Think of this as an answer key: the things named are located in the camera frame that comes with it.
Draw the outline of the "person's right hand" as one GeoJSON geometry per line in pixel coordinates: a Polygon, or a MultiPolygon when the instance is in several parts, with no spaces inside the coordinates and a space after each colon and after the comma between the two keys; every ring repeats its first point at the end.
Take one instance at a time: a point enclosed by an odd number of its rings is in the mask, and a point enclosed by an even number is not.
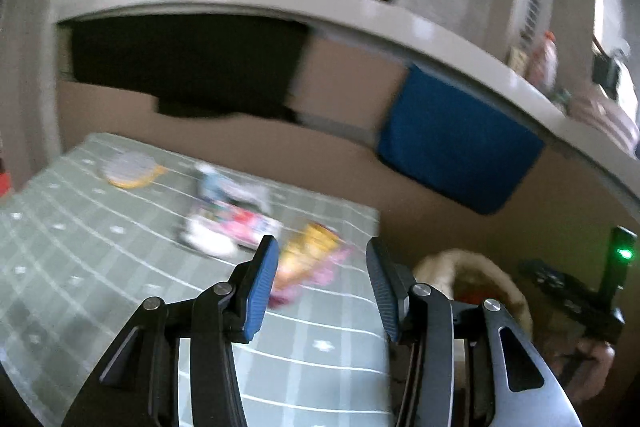
{"type": "Polygon", "coordinates": [[[541,353],[574,405],[603,390],[615,359],[615,349],[609,343],[588,338],[551,336],[544,340],[541,353]]]}

